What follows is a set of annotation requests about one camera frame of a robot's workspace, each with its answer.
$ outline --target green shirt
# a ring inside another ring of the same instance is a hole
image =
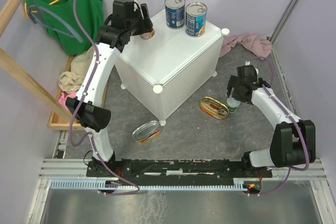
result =
[[[53,13],[64,19],[84,39],[84,42],[80,43],[75,38],[71,38],[67,35],[58,33],[52,29],[47,28],[48,35],[56,38],[62,44],[64,51],[68,55],[81,54],[90,48],[90,41],[80,30],[75,20],[75,16],[73,15],[72,7],[74,5],[74,0],[60,0],[53,5],[49,5],[49,3],[54,0],[35,1],[39,6],[47,8],[48,10],[52,11]],[[28,6],[35,4],[32,0],[25,0],[25,2]],[[96,39],[98,29],[104,23],[102,5],[102,0],[77,0],[77,14],[79,20],[85,30],[88,32],[88,34],[94,40]],[[61,22],[59,22],[49,14],[43,13],[42,17],[46,25],[48,25],[49,27],[53,27],[65,32],[67,31],[66,27]]]

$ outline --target gray hanger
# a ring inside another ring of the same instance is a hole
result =
[[[57,14],[53,13],[52,11],[42,7],[42,6],[39,6],[37,4],[37,2],[35,0],[32,0],[34,2],[34,5],[30,5],[28,7],[28,16],[31,18],[31,20],[35,23],[35,24],[40,24],[44,27],[47,27],[48,29],[51,29],[51,30],[54,30],[58,33],[61,33],[61,34],[64,34],[64,35],[67,35],[71,38],[76,38],[80,43],[83,43],[83,38],[78,34],[78,32],[76,32],[75,29],[73,29],[72,26],[70,26],[65,20],[63,20],[61,17],[59,17]],[[59,29],[55,29],[53,27],[50,27],[48,25],[46,25],[44,22],[42,22],[40,20],[40,18],[38,16],[36,16],[33,12],[32,12],[32,9],[35,9],[36,11],[38,11],[39,13],[48,13],[49,15],[51,15],[52,17],[54,17],[55,19],[57,19],[58,21],[60,21],[66,28],[67,28],[67,32],[65,31],[61,31]]]

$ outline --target white box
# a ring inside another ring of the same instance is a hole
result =
[[[223,43],[221,29],[206,22],[205,33],[190,37],[166,25],[165,10],[152,18],[150,40],[134,36],[115,64],[127,88],[162,125],[165,120],[215,72]],[[153,87],[161,85],[157,93]]]

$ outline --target wooden pole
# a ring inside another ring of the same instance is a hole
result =
[[[8,0],[0,13],[0,37],[4,33],[22,0]]]
[[[0,48],[0,67],[28,89],[34,96],[51,108],[63,120],[70,122],[71,114],[66,111],[33,77],[31,77],[11,56]]]
[[[0,12],[0,37],[4,33],[22,0],[8,0]],[[33,77],[31,77],[14,59],[0,48],[0,67],[11,77],[28,89],[36,98],[51,108],[63,120],[69,122],[71,114],[66,111]]]

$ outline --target pink cloth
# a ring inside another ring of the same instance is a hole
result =
[[[76,96],[76,93],[77,92],[68,94],[68,93],[62,92],[61,97],[58,99],[59,104],[61,104],[67,111],[69,111],[67,106],[65,105],[65,101],[67,100],[68,97],[74,98]]]
[[[258,57],[267,57],[272,52],[272,43],[268,40],[259,40],[256,34],[246,34],[236,37],[224,38],[219,57],[226,55],[231,48],[239,43]]]

